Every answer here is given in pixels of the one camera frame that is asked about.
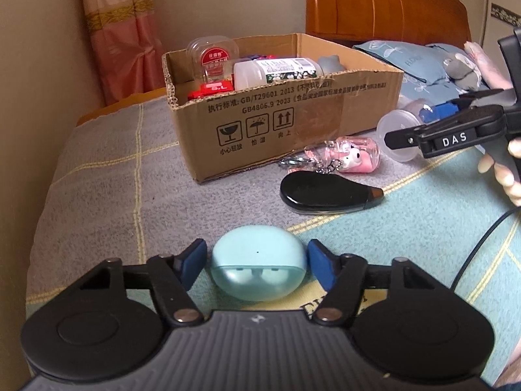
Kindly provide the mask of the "person's right hand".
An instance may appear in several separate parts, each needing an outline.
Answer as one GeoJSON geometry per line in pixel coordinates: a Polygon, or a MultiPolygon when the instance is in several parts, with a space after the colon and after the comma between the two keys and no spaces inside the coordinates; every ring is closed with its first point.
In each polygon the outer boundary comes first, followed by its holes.
{"type": "Polygon", "coordinates": [[[516,206],[520,206],[520,174],[514,160],[520,160],[520,138],[506,143],[504,139],[487,142],[477,146],[483,153],[477,169],[485,174],[490,169],[494,172],[495,181],[502,187],[506,196],[516,206]]]}

